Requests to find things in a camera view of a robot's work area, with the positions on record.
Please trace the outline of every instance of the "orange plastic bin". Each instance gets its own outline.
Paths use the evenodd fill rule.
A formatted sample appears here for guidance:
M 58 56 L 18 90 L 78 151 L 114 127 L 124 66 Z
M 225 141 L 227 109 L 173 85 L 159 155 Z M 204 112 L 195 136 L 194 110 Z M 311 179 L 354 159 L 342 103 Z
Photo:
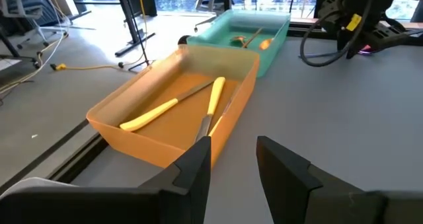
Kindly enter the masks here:
M 211 128 L 231 98 L 232 101 L 211 136 L 211 165 L 214 166 L 254 89 L 258 64 L 259 55 L 248 50 L 183 46 L 91 108 L 87 119 L 115 150 L 165 168 L 193 144 L 207 113 L 212 86 L 183 100 L 137 131 L 121 130 L 119 124 L 137 118 L 195 85 L 224 76 L 226 82 Z

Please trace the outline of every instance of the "gray table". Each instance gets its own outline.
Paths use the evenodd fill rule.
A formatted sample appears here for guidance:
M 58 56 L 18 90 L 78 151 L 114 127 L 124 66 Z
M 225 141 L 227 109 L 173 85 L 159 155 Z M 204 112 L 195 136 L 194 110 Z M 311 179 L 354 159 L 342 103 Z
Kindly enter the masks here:
M 309 52 L 335 42 L 310 40 Z M 206 223 L 271 223 L 256 165 L 267 135 L 364 190 L 423 190 L 423 51 L 401 46 L 377 56 L 312 68 L 288 38 L 259 79 L 212 170 Z M 138 186 L 160 168 L 111 148 L 74 180 L 81 186 Z

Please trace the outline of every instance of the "white cable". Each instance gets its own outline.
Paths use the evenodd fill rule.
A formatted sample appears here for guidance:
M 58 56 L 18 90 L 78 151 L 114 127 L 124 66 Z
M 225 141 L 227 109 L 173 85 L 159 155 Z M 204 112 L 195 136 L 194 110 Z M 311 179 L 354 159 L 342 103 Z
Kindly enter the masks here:
M 59 23 L 60 32 L 63 32 L 63 26 L 60 23 L 60 19 L 59 19 L 58 13 L 60 12 L 61 15 L 67 19 L 68 24 L 67 24 L 66 32 L 68 33 L 69 32 L 69 27 L 70 27 L 70 24 L 69 24 L 70 20 L 69 20 L 69 18 L 61 10 L 58 10 L 58 8 L 53 4 L 52 0 L 48 0 L 48 1 L 53 6 L 53 10 L 55 12 L 56 19 L 58 20 L 58 23 Z M 9 91 L 9 90 L 11 90 L 13 88 L 15 88 L 16 86 L 20 85 L 21 83 L 23 83 L 23 82 L 25 82 L 25 81 L 33 78 L 35 75 L 37 75 L 44 68 L 44 66 L 49 62 L 49 60 L 53 57 L 53 55 L 55 54 L 56 50 L 58 49 L 58 47 L 59 47 L 61 41 L 63 40 L 63 38 L 64 38 L 64 34 L 62 33 L 61 36 L 60 36 L 60 39 L 57 41 L 57 44 L 56 44 L 55 48 L 53 49 L 53 52 L 50 54 L 50 56 L 47 58 L 46 61 L 44 61 L 44 62 L 42 62 L 42 60 L 40 61 L 40 62 L 42 62 L 42 64 L 41 64 L 41 66 L 36 71 L 30 73 L 29 75 L 24 76 L 21 79 L 18 79 L 15 82 L 12 82 L 12 83 L 10 83 L 8 85 L 5 85 L 5 86 L 1 87 L 0 88 L 0 94 L 3 94 L 5 92 L 7 92 L 7 91 Z

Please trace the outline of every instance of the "yellow label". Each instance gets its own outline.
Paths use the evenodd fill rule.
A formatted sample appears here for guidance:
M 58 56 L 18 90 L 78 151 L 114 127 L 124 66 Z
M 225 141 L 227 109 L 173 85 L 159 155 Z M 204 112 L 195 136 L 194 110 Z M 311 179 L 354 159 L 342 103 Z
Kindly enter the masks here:
M 352 15 L 351 22 L 346 27 L 347 30 L 353 31 L 362 21 L 362 17 L 360 15 L 354 14 Z

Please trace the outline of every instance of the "yellow handle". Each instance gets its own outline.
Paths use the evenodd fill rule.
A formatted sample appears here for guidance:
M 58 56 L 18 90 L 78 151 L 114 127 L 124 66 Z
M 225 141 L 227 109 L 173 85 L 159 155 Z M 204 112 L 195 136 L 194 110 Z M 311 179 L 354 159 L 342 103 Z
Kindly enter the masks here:
M 213 83 L 213 88 L 211 89 L 209 109 L 207 115 L 213 115 L 216 110 L 217 103 L 219 102 L 220 94 L 225 84 L 226 79 L 224 77 L 217 78 Z
M 212 136 L 214 134 L 214 132 L 216 131 L 217 126 L 220 123 L 220 120 L 222 120 L 222 116 L 220 116 L 219 120 L 216 122 L 216 124 L 214 124 L 214 127 L 211 129 L 209 136 Z
M 125 131 L 135 131 L 143 126 L 147 125 L 149 122 L 153 121 L 155 118 L 166 112 L 169 108 L 172 108 L 175 104 L 178 103 L 176 98 L 165 102 L 164 104 L 154 108 L 153 110 L 149 111 L 146 114 L 139 116 L 138 118 L 120 124 L 120 128 Z

